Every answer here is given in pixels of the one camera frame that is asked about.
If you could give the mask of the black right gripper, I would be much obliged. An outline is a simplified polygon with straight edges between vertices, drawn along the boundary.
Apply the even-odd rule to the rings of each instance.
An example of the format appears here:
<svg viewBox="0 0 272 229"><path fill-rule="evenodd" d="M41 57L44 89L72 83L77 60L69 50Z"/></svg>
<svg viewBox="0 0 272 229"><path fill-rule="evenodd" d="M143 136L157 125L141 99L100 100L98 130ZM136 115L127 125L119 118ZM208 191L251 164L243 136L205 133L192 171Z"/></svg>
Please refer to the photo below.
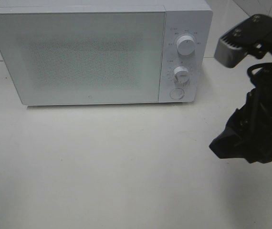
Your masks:
<svg viewBox="0 0 272 229"><path fill-rule="evenodd" d="M254 88L209 148L220 159L266 164L272 162L272 62L256 64L247 74Z"/></svg>

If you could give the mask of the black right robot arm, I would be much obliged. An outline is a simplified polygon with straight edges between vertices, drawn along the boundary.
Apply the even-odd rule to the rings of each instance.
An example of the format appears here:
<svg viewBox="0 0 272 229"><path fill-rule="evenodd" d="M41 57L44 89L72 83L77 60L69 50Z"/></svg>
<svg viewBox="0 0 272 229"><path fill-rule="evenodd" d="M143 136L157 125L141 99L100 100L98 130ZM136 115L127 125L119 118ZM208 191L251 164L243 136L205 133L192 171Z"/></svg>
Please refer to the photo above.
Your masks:
<svg viewBox="0 0 272 229"><path fill-rule="evenodd" d="M235 67L245 56L261 59L272 55L272 28L260 32L237 25L222 35L214 57L223 66ZM254 88L246 95L244 106L236 109L225 129L209 145L220 159L243 158L248 163L272 162L272 62L247 69Z"/></svg>

